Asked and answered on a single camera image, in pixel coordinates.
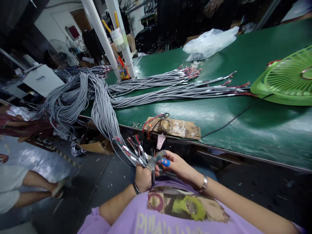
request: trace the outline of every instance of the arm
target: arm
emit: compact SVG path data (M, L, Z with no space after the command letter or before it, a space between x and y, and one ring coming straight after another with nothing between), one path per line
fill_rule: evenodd
M136 168L136 186L140 193L146 192L152 185L151 172L149 169L143 169L143 167L139 165L137 165ZM159 175L159 168L155 167L155 170L157 170L155 174ZM130 184L124 191L99 207L100 216L102 216L110 225L113 225L135 196L136 192L133 185Z
M171 161L166 170L172 170L184 182L199 190L204 182L204 176L188 165L180 156L167 151L167 158ZM298 233L295 226L287 219L270 210L234 193L220 183L208 178L204 195L217 199L250 224L265 234L294 234Z

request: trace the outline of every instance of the green workbench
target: green workbench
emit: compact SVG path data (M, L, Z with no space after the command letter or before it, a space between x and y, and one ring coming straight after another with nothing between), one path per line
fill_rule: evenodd
M307 19L239 35L231 45L199 62L202 71L196 81L215 79L237 71L231 78L232 85L253 82L270 61L283 59L311 45L311 29L312 19ZM190 65L185 62L187 57L188 54L181 48L145 56L136 65L137 77L168 72L181 64ZM110 72L108 84L116 81L116 76ZM139 90L125 97L159 89L161 88ZM236 96L165 101L115 111L120 125L138 129L142 128L149 116L168 112L172 119L194 122L204 135L223 126L245 107L254 103L254 107L224 129L193 143L311 172L312 108L256 100L254 97ZM91 108L92 105L81 115L90 117Z

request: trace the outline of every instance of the black bracelet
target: black bracelet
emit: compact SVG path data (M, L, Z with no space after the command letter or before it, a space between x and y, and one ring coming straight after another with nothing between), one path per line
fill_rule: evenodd
M136 185L136 181L133 182L133 188L134 188L134 191L136 192L136 194L140 194L140 191L139 189L137 188L137 185Z

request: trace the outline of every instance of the white column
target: white column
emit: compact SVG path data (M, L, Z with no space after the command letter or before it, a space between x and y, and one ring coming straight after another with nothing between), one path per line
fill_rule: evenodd
M107 6L107 9L110 13L110 17L111 17L111 20L112 20L112 23L113 23L115 29L117 28L117 25L116 25L116 21L115 21L114 11L116 11L117 17L118 17L119 28L120 28L121 34L125 40L127 37L126 37L126 32L124 30L124 26L123 26L124 23L123 23L122 18L121 18L121 14L120 14L119 5L118 5L117 0L105 0L105 2L106 2L106 6ZM132 79L136 78L137 73L134 69L133 60L131 57L129 46L127 46L125 49L123 49L122 53L123 53L123 56L124 56L123 58L126 62L126 66L128 68L128 71L129 71L131 78Z
M84 10L88 15L89 20L91 21L91 24L97 33L97 37L99 41L101 42L101 45L105 51L105 54L114 70L114 73L118 79L118 81L121 80L121 76L118 71L118 64L117 59L115 58L114 52L111 49L110 42L108 41L108 38L106 36L104 26L100 20L100 17L97 14L97 10L95 8L95 5L92 0L81 0Z

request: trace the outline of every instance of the green fan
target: green fan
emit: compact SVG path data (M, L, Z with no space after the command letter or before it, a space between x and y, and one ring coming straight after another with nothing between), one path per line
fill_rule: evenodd
M252 84L251 92L284 105L312 106L312 46L274 62Z

